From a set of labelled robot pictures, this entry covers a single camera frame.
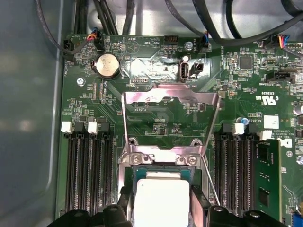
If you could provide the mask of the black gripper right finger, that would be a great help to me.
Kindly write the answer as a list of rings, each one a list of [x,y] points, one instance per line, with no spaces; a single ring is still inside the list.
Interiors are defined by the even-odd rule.
[[[190,214],[196,227],[283,227],[266,213],[248,210],[237,217],[223,206],[211,205],[200,188],[190,189]]]

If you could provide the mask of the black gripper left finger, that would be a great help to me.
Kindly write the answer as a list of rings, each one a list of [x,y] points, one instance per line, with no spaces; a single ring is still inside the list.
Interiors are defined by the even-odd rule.
[[[134,192],[131,187],[122,187],[117,204],[103,208],[91,216],[86,210],[71,210],[54,221],[55,227],[131,227],[127,212],[133,205]]]

